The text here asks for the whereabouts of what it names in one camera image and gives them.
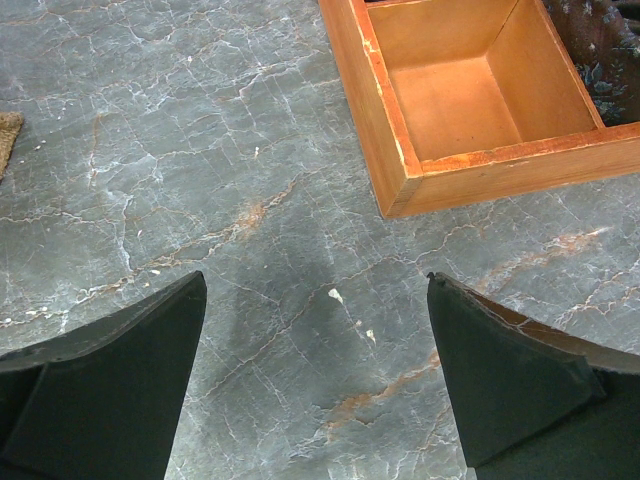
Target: wooden tray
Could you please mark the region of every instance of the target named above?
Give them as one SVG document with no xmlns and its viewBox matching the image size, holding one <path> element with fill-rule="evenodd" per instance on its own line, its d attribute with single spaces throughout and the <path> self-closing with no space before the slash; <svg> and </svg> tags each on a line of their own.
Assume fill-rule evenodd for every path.
<svg viewBox="0 0 640 480">
<path fill-rule="evenodd" d="M 319 1 L 385 217 L 640 171 L 540 0 Z"/>
</svg>

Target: empty compartment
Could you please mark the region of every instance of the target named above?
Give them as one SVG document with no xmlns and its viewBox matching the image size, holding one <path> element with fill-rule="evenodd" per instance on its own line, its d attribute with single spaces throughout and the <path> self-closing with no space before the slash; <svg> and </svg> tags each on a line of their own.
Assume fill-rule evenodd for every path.
<svg viewBox="0 0 640 480">
<path fill-rule="evenodd" d="M 603 127 L 539 0 L 392 0 L 368 12 L 420 160 Z"/>
</svg>

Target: marble surface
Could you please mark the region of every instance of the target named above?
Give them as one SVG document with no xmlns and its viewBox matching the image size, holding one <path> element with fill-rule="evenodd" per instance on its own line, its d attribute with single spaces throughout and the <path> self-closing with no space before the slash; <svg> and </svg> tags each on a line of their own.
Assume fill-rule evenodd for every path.
<svg viewBox="0 0 640 480">
<path fill-rule="evenodd" d="M 379 216 L 314 0 L 0 0 L 0 353 L 195 269 L 167 479 L 472 479 L 440 270 L 640 353 L 638 176 Z"/>
</svg>

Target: dark brown patterned object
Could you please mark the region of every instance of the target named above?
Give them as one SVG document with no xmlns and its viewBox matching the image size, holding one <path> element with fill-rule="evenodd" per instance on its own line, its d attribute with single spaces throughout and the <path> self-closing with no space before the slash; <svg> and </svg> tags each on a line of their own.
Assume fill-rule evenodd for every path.
<svg viewBox="0 0 640 480">
<path fill-rule="evenodd" d="M 608 126 L 640 121 L 640 0 L 543 0 Z"/>
</svg>

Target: white speck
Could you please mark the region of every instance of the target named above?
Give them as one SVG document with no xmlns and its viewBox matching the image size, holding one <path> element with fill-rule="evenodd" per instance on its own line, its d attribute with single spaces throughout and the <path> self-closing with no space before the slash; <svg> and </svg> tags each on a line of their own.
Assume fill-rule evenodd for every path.
<svg viewBox="0 0 640 480">
<path fill-rule="evenodd" d="M 338 300 L 341 304 L 344 305 L 344 300 L 342 299 L 342 296 L 338 293 L 338 291 L 335 288 L 332 288 L 331 290 L 329 290 L 329 296 L 331 298 L 335 298 L 336 300 Z"/>
<path fill-rule="evenodd" d="M 373 334 L 373 330 L 367 330 L 367 337 L 373 341 L 374 345 L 376 344 L 376 336 Z"/>
</svg>

